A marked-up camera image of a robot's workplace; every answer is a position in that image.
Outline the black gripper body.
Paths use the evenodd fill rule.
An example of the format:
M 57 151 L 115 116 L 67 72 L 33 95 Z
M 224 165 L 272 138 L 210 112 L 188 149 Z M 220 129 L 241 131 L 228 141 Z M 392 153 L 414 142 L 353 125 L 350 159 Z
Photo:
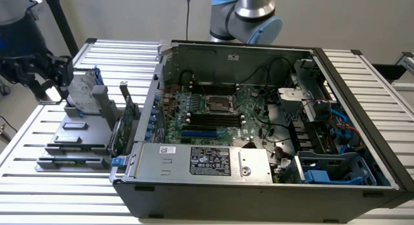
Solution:
M 0 75 L 13 83 L 30 86 L 37 82 L 37 75 L 45 80 L 55 78 L 51 52 L 35 53 L 21 57 L 0 57 Z

